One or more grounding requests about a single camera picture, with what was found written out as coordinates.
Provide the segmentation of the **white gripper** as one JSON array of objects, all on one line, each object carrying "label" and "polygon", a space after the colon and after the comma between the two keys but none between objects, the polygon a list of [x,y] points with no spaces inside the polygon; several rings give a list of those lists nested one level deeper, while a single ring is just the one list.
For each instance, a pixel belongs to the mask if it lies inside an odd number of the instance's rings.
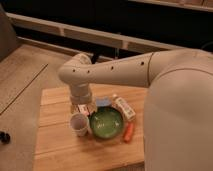
[{"label": "white gripper", "polygon": [[92,95],[86,95],[86,96],[71,96],[71,113],[81,113],[79,110],[80,105],[87,105],[90,110],[93,112],[97,111],[97,107],[93,101]]}]

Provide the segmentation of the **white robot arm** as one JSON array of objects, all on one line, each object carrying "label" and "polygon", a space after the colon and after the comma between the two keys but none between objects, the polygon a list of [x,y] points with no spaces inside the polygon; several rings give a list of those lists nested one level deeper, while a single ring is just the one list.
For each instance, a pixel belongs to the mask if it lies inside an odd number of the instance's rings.
[{"label": "white robot arm", "polygon": [[92,101],[91,83],[146,87],[145,171],[213,171],[213,54],[151,52],[93,64],[77,54],[59,69],[74,104]]}]

